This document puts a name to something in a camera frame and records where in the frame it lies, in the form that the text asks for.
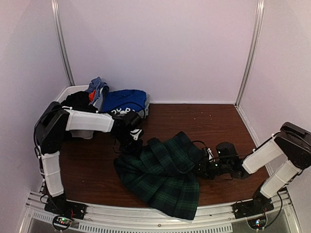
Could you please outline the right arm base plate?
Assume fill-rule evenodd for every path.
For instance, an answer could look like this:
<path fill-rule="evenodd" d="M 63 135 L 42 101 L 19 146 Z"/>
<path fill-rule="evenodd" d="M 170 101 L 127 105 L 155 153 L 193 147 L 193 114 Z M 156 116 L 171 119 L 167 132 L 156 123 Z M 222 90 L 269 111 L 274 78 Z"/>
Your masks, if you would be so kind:
<path fill-rule="evenodd" d="M 235 219 L 264 214 L 266 211 L 274 210 L 271 200 L 262 201 L 259 199 L 248 201 L 237 201 L 232 205 Z"/>

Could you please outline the dark green plaid shirt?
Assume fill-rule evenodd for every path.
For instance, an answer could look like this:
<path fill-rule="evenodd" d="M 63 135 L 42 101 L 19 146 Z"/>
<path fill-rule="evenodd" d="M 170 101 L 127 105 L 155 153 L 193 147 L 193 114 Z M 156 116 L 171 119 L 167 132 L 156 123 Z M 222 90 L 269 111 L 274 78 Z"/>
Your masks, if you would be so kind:
<path fill-rule="evenodd" d="M 193 169 L 202 158 L 202 151 L 179 132 L 164 142 L 152 138 L 140 155 L 123 153 L 113 164 L 123 186 L 149 207 L 193 220 L 199 202 L 199 182 Z"/>

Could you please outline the blue t-shirt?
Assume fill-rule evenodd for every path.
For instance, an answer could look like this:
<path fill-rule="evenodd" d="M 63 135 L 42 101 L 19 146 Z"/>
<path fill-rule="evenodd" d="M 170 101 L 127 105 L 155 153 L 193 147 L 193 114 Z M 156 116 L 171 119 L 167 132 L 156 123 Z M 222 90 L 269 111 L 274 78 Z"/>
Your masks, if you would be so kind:
<path fill-rule="evenodd" d="M 139 112 L 145 108 L 146 92 L 136 89 L 124 89 L 108 92 L 104 98 L 102 111 L 128 113 L 130 111 Z"/>

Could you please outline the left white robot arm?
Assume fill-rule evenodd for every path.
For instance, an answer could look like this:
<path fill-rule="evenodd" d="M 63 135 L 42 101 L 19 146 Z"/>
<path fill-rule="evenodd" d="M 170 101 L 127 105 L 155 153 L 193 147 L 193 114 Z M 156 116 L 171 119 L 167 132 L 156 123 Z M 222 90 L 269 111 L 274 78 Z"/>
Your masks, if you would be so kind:
<path fill-rule="evenodd" d="M 146 110 L 130 110 L 123 114 L 84 110 L 52 102 L 34 126 L 35 153 L 40 162 L 40 173 L 53 199 L 51 208 L 60 216 L 70 211 L 64 194 L 59 156 L 67 132 L 73 137 L 91 139 L 93 133 L 110 133 L 119 142 L 119 152 L 138 153 L 142 148 L 143 129 L 140 125 L 147 116 Z"/>

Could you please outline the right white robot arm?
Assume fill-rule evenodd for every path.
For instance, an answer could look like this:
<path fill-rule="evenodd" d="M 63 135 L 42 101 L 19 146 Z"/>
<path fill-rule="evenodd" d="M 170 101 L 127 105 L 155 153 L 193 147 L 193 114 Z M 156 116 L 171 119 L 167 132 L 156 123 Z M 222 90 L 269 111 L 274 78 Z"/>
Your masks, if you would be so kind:
<path fill-rule="evenodd" d="M 279 190 L 311 165 L 311 133 L 290 122 L 245 157 L 238 155 L 234 144 L 222 142 L 216 146 L 217 156 L 203 149 L 203 159 L 193 169 L 197 176 L 213 180 L 229 174 L 233 179 L 246 179 L 274 159 L 285 156 L 283 164 L 256 190 L 249 203 L 253 214 L 260 214 Z"/>

